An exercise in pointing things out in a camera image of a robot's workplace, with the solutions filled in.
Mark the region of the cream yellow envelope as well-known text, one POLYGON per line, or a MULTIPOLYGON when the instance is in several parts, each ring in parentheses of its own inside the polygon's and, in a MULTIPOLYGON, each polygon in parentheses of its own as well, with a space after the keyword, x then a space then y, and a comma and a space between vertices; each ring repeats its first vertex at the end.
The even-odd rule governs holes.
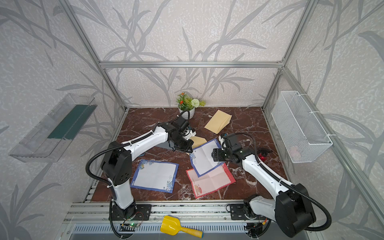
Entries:
POLYGON ((221 110, 217 110, 214 116, 205 125, 205 129, 218 134, 231 121, 232 115, 229 115, 221 110))
POLYGON ((197 136, 191 137, 190 140, 193 141, 193 145, 192 145, 193 150, 207 142, 207 140, 205 138, 201 138, 201 137, 197 137, 197 136))

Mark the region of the blue bordered letter paper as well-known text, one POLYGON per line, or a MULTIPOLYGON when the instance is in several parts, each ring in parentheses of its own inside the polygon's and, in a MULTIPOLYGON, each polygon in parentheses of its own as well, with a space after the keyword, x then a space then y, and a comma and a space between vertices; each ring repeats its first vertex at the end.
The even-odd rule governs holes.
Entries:
POLYGON ((198 177, 213 171, 223 164, 223 162, 215 162, 212 157, 213 150, 220 148, 219 141, 213 139, 193 149, 193 152, 189 154, 191 165, 198 177))

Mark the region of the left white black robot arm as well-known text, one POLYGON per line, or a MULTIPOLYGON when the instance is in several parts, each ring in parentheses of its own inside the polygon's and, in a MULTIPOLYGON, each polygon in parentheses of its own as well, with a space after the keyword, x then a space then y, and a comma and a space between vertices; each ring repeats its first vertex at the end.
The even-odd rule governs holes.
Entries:
POLYGON ((123 211, 131 209, 135 202, 130 185, 133 161, 139 155, 163 143, 171 144, 173 151, 192 153, 194 141, 191 137, 195 135, 196 130, 182 116, 170 122, 157 123, 153 130, 146 134, 122 144, 112 142, 106 150, 91 157, 85 166, 86 174, 111 188, 113 202, 118 208, 123 211), (101 169, 106 179, 91 172, 91 164, 101 156, 104 157, 101 169))

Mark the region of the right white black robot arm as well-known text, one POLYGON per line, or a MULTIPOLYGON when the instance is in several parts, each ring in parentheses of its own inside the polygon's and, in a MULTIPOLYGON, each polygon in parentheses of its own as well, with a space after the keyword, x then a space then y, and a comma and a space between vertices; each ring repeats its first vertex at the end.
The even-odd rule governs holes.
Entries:
POLYGON ((254 215, 262 215, 277 223, 287 237, 301 231, 321 232, 332 224, 330 212, 310 197, 302 185, 281 177, 257 155, 257 149, 245 148, 238 140, 239 133, 219 136, 220 147, 214 149, 215 162, 238 164, 251 174, 270 193, 272 199, 254 197, 246 204, 254 215))

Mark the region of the grey-blue paper envelope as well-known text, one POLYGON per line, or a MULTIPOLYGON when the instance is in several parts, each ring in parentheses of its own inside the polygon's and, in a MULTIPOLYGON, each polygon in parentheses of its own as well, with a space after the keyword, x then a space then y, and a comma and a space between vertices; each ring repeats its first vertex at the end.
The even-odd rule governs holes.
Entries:
POLYGON ((156 147, 158 148, 163 148, 163 149, 167 149, 167 150, 171 150, 171 151, 174 151, 174 143, 171 142, 171 141, 166 141, 164 143, 160 143, 158 145, 156 145, 156 147))

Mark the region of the red bordered pink letter paper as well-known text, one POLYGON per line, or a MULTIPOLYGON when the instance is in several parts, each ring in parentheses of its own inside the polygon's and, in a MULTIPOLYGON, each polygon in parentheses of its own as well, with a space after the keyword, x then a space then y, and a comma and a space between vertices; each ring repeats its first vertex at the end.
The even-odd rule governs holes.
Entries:
POLYGON ((221 164, 209 173, 198 177, 194 169, 186 171, 195 198, 201 198, 236 182, 226 164, 221 164))

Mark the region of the blue floral letter paper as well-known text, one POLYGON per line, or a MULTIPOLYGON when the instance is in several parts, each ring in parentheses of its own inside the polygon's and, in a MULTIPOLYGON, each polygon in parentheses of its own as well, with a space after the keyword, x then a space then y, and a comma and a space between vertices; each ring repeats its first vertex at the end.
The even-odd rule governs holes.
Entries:
POLYGON ((141 190, 172 193, 179 164, 141 160, 131 181, 131 187, 141 190))

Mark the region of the white ribbed flower pot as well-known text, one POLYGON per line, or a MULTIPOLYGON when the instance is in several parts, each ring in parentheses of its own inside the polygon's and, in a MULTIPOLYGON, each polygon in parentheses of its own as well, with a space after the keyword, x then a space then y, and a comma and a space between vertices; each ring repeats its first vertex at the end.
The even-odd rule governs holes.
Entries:
POLYGON ((181 110, 179 109, 179 112, 180 112, 180 116, 183 117, 184 119, 186 120, 190 120, 193 118, 194 114, 195 114, 195 108, 191 109, 191 110, 181 110))

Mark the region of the red black small object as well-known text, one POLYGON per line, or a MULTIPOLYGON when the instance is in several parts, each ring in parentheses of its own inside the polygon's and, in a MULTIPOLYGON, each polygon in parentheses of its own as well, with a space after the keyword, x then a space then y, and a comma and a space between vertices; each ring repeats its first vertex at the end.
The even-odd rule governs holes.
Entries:
POLYGON ((268 159, 269 153, 272 151, 269 149, 259 149, 257 151, 259 159, 264 163, 268 159))

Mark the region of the artificial flower plant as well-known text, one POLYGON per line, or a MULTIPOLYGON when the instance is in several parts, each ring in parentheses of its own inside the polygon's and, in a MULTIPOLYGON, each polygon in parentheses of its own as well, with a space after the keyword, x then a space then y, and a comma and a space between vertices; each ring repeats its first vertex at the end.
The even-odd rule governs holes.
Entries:
POLYGON ((181 93, 177 96, 177 104, 181 111, 190 111, 198 107, 204 107, 206 102, 192 98, 186 93, 181 93))

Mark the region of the yellow plastic scoop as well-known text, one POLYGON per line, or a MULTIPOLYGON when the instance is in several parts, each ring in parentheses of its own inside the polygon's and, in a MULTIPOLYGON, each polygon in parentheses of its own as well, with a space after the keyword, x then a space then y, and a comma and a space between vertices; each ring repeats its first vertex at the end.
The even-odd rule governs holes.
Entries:
POLYGON ((171 216, 164 216, 160 231, 171 236, 184 232, 200 239, 203 237, 202 231, 182 227, 180 220, 171 216))

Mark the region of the green circuit board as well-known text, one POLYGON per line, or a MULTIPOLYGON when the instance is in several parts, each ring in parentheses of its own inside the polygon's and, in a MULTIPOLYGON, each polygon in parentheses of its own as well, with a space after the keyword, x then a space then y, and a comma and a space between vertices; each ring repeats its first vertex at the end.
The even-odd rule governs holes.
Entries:
POLYGON ((134 232, 137 228, 141 226, 142 223, 133 222, 133 223, 123 223, 120 225, 119 231, 121 232, 134 232))

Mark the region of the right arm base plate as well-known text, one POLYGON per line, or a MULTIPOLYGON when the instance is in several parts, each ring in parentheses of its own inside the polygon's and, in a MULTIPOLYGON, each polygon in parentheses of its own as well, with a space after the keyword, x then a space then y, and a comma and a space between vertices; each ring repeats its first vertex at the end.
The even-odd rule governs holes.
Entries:
POLYGON ((266 218, 262 215, 256 215, 245 204, 228 204, 226 205, 226 211, 230 213, 233 221, 264 221, 266 218))

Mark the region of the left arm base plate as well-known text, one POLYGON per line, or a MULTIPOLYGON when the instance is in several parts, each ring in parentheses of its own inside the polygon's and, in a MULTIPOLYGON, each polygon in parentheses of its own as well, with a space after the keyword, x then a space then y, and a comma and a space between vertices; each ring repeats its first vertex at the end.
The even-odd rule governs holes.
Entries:
POLYGON ((152 205, 133 203, 127 209, 123 210, 115 203, 110 208, 109 220, 112 221, 148 221, 151 214, 152 205))

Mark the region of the clear acrylic wall shelf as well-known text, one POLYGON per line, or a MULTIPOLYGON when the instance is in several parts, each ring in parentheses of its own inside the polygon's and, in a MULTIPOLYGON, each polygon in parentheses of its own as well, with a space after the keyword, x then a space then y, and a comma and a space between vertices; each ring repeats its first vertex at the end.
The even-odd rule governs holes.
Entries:
POLYGON ((9 155, 24 163, 56 163, 97 106, 94 97, 67 94, 9 155))

